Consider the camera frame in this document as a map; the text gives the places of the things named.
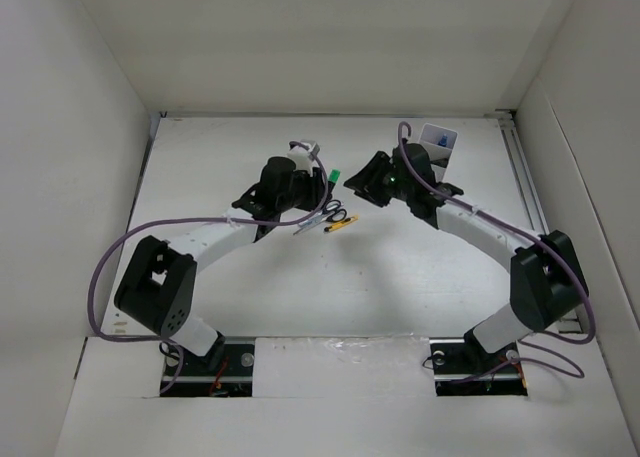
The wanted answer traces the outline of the green highlighter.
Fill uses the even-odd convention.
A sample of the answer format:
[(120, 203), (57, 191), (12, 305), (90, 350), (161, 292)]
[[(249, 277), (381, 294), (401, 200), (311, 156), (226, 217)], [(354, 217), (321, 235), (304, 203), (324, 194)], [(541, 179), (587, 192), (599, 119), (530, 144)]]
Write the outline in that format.
[(329, 177), (328, 177), (328, 181), (331, 185), (336, 185), (339, 178), (340, 178), (341, 172), (338, 169), (332, 169)]

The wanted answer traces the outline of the yellow utility knife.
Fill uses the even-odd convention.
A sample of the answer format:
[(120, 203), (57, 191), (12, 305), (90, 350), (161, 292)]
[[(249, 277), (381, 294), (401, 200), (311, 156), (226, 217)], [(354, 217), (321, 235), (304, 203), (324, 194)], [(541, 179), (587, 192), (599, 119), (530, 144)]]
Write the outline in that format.
[(348, 216), (343, 220), (340, 220), (338, 222), (335, 223), (331, 223), (329, 226), (325, 227), (323, 232), (328, 234), (328, 233), (332, 233), (335, 231), (338, 231), (348, 225), (353, 224), (354, 222), (357, 222), (359, 220), (359, 216), (358, 215), (352, 215), (352, 216)]

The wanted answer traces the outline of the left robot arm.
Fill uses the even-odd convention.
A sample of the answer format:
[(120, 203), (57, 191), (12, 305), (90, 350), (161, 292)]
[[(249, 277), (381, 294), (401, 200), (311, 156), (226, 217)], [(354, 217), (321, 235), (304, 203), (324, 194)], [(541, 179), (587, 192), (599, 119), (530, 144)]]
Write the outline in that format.
[(316, 213), (330, 194), (322, 165), (301, 168), (271, 157), (253, 184), (221, 218), (166, 240), (141, 239), (116, 290), (115, 307), (155, 336), (188, 352), (201, 373), (222, 364), (225, 337), (192, 312), (198, 273), (264, 238), (292, 209)]

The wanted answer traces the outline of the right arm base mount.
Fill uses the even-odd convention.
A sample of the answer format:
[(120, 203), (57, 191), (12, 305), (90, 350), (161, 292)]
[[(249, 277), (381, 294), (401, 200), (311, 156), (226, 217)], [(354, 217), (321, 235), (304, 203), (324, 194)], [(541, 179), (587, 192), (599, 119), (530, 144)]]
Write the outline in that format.
[(438, 397), (527, 396), (515, 342), (487, 354), (464, 338), (430, 338), (423, 367), (433, 372)]

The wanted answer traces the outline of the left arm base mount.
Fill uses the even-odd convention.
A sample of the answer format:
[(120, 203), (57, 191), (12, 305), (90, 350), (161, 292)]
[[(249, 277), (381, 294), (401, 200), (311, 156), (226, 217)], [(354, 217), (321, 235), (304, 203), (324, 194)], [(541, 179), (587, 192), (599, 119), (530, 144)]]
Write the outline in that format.
[(255, 363), (253, 337), (231, 337), (225, 342), (218, 363), (209, 369), (198, 357), (184, 351), (179, 368), (179, 353), (172, 345), (161, 343), (164, 357), (160, 396), (175, 398), (248, 398), (253, 391)]

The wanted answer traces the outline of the black handled scissors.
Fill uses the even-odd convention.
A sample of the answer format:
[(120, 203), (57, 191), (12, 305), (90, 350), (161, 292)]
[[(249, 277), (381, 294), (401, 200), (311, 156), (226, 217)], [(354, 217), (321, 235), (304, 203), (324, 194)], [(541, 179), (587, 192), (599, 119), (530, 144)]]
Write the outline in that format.
[(305, 233), (314, 227), (322, 224), (334, 224), (344, 220), (347, 217), (347, 210), (344, 208), (342, 201), (338, 199), (331, 199), (324, 204), (322, 210), (298, 225), (298, 229), (294, 232), (294, 235)]

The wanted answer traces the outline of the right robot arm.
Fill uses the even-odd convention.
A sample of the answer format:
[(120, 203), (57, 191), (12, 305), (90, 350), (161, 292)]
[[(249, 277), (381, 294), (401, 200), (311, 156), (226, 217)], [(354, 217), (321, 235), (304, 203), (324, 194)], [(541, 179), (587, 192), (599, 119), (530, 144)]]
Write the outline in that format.
[(509, 300), (469, 329), (456, 350), (467, 372), (486, 372), (516, 341), (586, 305), (588, 287), (571, 239), (536, 234), (479, 209), (461, 188), (437, 179), (427, 150), (401, 141), (377, 152), (345, 187), (377, 207), (392, 200), (432, 228), (454, 235), (492, 258), (509, 274)]

